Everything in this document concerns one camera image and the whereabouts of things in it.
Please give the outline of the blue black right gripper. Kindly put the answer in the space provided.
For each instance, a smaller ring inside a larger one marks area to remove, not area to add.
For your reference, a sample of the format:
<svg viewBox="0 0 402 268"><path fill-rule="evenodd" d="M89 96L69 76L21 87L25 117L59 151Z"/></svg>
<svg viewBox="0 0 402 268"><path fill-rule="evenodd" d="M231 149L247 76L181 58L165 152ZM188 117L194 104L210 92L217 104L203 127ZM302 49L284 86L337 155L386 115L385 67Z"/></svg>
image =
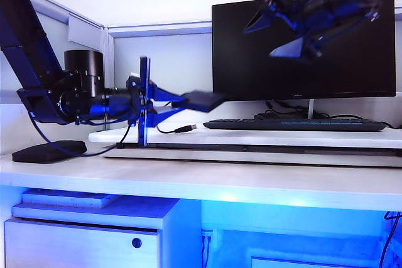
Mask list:
<svg viewBox="0 0 402 268"><path fill-rule="evenodd" d="M244 28L252 33L270 27L282 19L294 38L269 55L275 58L315 58L322 56L322 47L344 31L325 37L329 31L351 28L365 19L376 19L381 0L266 0Z"/></svg>

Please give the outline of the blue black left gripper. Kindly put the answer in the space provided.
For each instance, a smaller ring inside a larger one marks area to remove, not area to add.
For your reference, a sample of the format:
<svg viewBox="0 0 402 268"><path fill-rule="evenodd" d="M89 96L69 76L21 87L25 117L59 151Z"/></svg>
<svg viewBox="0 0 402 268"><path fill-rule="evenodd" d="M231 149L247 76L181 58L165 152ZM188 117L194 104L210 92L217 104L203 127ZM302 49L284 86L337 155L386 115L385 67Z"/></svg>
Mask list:
<svg viewBox="0 0 402 268"><path fill-rule="evenodd" d="M138 147L147 146L148 116L149 126L156 127L169 117L185 110L181 107L171 106L153 107L151 100L179 103L186 102L187 98L159 88L150 79L150 67L150 58L141 56L139 59L139 76L132 74L126 80L126 89L123 92L129 94L128 128L122 139L116 144L116 147L123 147L124 140L134 124L138 127Z"/></svg>

